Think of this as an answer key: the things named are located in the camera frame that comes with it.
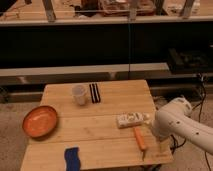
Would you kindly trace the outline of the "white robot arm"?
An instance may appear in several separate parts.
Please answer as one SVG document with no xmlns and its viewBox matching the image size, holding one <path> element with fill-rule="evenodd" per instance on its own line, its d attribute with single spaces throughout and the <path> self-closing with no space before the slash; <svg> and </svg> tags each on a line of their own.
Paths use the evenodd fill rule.
<svg viewBox="0 0 213 171">
<path fill-rule="evenodd" d="M 191 112 L 189 101 L 174 98 L 155 112 L 151 124 L 153 135 L 163 141 L 175 133 L 213 155 L 213 128 L 189 118 Z"/>
</svg>

